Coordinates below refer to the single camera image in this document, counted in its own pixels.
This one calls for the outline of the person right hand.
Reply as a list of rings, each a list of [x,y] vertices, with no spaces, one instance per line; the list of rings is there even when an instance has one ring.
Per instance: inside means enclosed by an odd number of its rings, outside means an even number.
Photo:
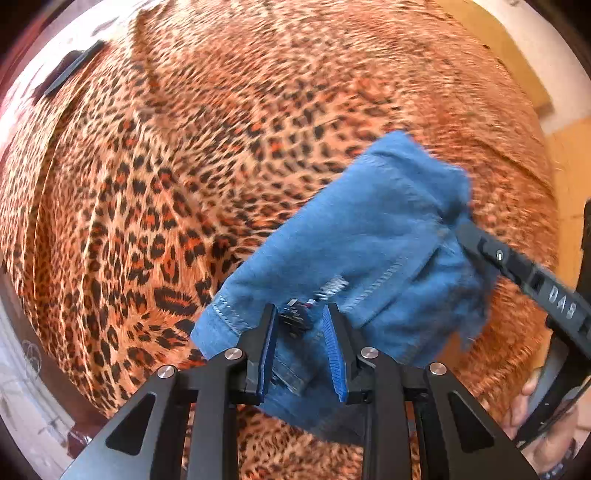
[[[535,368],[510,403],[501,422],[505,434],[514,439],[528,418],[528,409],[537,387],[540,368]],[[575,402],[553,425],[522,449],[521,453],[540,479],[565,479],[573,472],[575,459],[590,429],[581,426],[580,401]]]

